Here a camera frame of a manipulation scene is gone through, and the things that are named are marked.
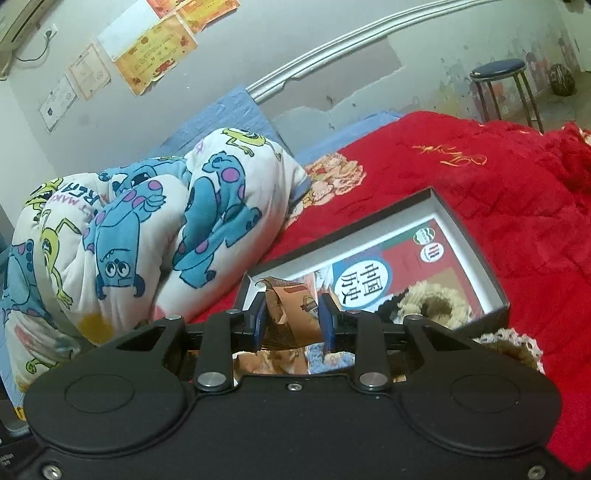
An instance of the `blue monster character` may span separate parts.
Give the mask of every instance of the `blue monster character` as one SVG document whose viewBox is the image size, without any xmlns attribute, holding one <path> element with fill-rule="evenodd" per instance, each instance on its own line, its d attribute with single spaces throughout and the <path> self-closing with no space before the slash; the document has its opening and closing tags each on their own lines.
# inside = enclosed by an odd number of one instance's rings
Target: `blue monster character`
<svg viewBox="0 0 591 480">
<path fill-rule="evenodd" d="M 37 287 L 33 267 L 33 247 L 33 240 L 29 239 L 23 244 L 12 245 L 10 248 L 0 316 L 6 323 L 10 311 L 18 310 L 31 317 L 42 318 L 53 328 L 56 328 L 51 314 L 43 305 Z"/>
<path fill-rule="evenodd" d="M 221 151 L 209 159 L 202 170 L 216 173 L 220 189 L 216 192 L 208 177 L 195 181 L 185 210 L 183 240 L 173 258 L 180 278 L 193 288 L 203 287 L 216 277 L 209 267 L 222 243 L 230 248 L 261 219 L 258 208 L 244 203 L 246 178 L 242 164 Z"/>
<path fill-rule="evenodd" d="M 158 180 L 124 191 L 101 210 L 82 234 L 84 249 L 96 256 L 96 296 L 104 300 L 104 287 L 135 287 L 144 294 L 145 281 L 137 274 L 139 226 L 165 204 Z"/>
<path fill-rule="evenodd" d="M 99 173 L 99 179 L 110 181 L 113 177 L 120 174 L 125 175 L 125 178 L 121 181 L 113 181 L 113 191 L 115 194 L 137 187 L 140 183 L 158 175 L 169 174 L 177 177 L 187 187 L 191 180 L 191 172 L 187 170 L 187 160 L 183 157 L 149 158 L 132 163 L 127 167 L 108 168 Z"/>
</svg>

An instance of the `air conditioner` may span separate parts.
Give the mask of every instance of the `air conditioner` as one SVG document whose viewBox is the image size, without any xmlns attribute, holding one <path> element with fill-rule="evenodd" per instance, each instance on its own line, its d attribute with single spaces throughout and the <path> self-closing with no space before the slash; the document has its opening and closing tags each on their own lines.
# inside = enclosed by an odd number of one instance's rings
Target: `air conditioner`
<svg viewBox="0 0 591 480">
<path fill-rule="evenodd" d="M 0 79 L 17 50 L 56 0 L 0 0 Z"/>
</svg>

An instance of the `wall outlet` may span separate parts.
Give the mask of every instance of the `wall outlet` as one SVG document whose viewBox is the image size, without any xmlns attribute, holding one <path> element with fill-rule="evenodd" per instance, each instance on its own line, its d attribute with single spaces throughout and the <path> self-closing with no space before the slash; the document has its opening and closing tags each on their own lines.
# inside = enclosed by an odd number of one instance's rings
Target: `wall outlet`
<svg viewBox="0 0 591 480">
<path fill-rule="evenodd" d="M 57 27 L 55 23 L 52 23 L 51 26 L 45 30 L 45 35 L 49 35 L 49 40 L 57 35 Z"/>
</svg>

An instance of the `metal stool legs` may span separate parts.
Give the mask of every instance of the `metal stool legs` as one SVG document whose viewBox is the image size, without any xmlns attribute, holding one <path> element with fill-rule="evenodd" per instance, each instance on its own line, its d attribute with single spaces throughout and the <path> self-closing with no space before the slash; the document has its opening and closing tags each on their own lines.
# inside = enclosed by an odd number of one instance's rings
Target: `metal stool legs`
<svg viewBox="0 0 591 480">
<path fill-rule="evenodd" d="M 488 89 L 491 92 L 491 96 L 492 96 L 492 101 L 495 102 L 495 110 L 496 110 L 496 117 L 499 120 L 503 120 L 501 118 L 501 109 L 499 108 L 499 102 L 496 101 L 496 95 L 495 95 L 495 91 L 492 88 L 492 83 L 491 82 L 487 82 L 488 83 Z"/>
<path fill-rule="evenodd" d="M 525 76 L 525 72 L 521 72 L 521 78 L 523 78 L 523 83 L 525 83 L 525 89 L 527 90 L 527 94 L 530 96 L 531 106 L 534 109 L 535 119 L 538 122 L 538 129 L 540 130 L 540 133 L 543 134 L 544 127 L 542 125 L 540 112 L 538 111 L 538 106 L 535 104 L 534 95 L 531 93 L 530 83 L 528 82 L 527 77 Z"/>
<path fill-rule="evenodd" d="M 523 81 L 524 85 L 525 85 L 525 89 L 527 90 L 527 94 L 530 97 L 530 101 L 531 101 L 531 107 L 534 109 L 534 113 L 535 113 L 535 121 L 538 124 L 538 129 L 540 130 L 540 133 L 544 133 L 544 126 L 542 125 L 542 119 L 540 117 L 540 111 L 538 110 L 538 106 L 535 103 L 535 99 L 534 99 L 534 94 L 531 91 L 530 88 L 530 83 L 527 80 L 527 77 L 525 75 L 525 70 L 521 69 L 521 70 L 517 70 L 514 73 L 509 73 L 506 75 L 499 75 L 497 77 L 490 77 L 490 80 L 486 80 L 486 79 L 475 79 L 474 77 L 472 77 L 472 79 L 475 81 L 476 83 L 476 88 L 478 88 L 478 96 L 480 97 L 480 103 L 482 104 L 482 111 L 484 113 L 484 120 L 485 122 L 490 121 L 490 116 L 488 114 L 488 108 L 486 106 L 486 100 L 484 98 L 484 93 L 482 91 L 482 83 L 486 82 L 488 84 L 488 89 L 491 93 L 491 97 L 492 97 L 492 101 L 495 104 L 495 110 L 496 110 L 496 116 L 499 120 L 502 120 L 501 118 L 501 109 L 499 108 L 499 102 L 496 99 L 496 95 L 495 95 L 495 91 L 492 87 L 492 83 L 495 80 L 503 80 L 509 77 L 513 77 L 513 79 L 515 80 L 515 84 L 517 85 L 517 91 L 519 92 L 519 97 L 521 98 L 521 103 L 523 105 L 523 108 L 525 110 L 525 118 L 527 119 L 527 124 L 530 127 L 534 127 L 533 121 L 531 119 L 531 114 L 530 114 L 530 109 L 528 108 L 527 105 L 527 100 L 525 98 L 525 94 L 523 91 L 523 87 L 521 86 L 521 82 L 519 80 L 519 76 L 521 75 L 521 80 Z"/>
<path fill-rule="evenodd" d="M 519 82 L 519 74 L 516 73 L 513 78 L 515 79 L 515 84 L 517 85 L 517 90 L 519 91 L 519 96 L 521 97 L 521 103 L 523 104 L 523 108 L 525 110 L 525 117 L 527 118 L 527 124 L 530 127 L 534 127 L 534 124 L 531 122 L 530 116 L 530 109 L 527 108 L 527 100 L 525 99 L 525 95 L 523 94 L 523 88 Z"/>
<path fill-rule="evenodd" d="M 527 95 L 530 97 L 531 107 L 534 109 L 535 114 L 535 121 L 538 124 L 538 130 L 540 133 L 544 133 L 544 126 L 542 125 L 542 119 L 540 118 L 540 111 L 538 110 L 538 106 L 535 104 L 534 94 L 531 92 L 530 83 L 527 81 L 527 77 L 525 76 L 525 72 L 521 71 L 516 73 L 513 77 L 515 79 L 515 83 L 517 84 L 517 90 L 519 90 L 519 96 L 521 97 L 521 103 L 523 103 L 523 108 L 525 109 L 525 116 L 527 118 L 527 124 L 530 127 L 533 127 L 531 122 L 531 115 L 530 110 L 527 108 L 527 100 L 525 99 L 525 95 L 523 93 L 523 89 L 521 88 L 521 83 L 519 82 L 519 75 L 521 75 L 521 79 L 525 85 L 525 89 L 527 90 Z"/>
<path fill-rule="evenodd" d="M 482 104 L 482 111 L 484 112 L 484 121 L 487 123 L 490 118 L 488 117 L 488 108 L 486 108 L 486 102 L 484 101 L 484 95 L 482 93 L 482 85 L 480 82 L 476 82 L 476 88 L 478 88 L 478 96 L 480 97 L 480 103 Z"/>
</svg>

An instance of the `floor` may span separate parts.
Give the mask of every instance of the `floor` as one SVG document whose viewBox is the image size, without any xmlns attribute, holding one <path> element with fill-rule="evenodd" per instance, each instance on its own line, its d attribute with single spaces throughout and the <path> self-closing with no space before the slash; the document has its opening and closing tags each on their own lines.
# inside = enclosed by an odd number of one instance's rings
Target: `floor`
<svg viewBox="0 0 591 480">
<path fill-rule="evenodd" d="M 591 130 L 591 73 L 580 73 L 575 77 L 575 81 L 577 93 L 573 96 L 559 97 L 551 93 L 537 100 L 542 124 L 546 131 L 558 130 L 569 121 L 574 121 L 581 128 Z M 527 125 L 524 113 L 511 118 L 511 121 Z"/>
</svg>

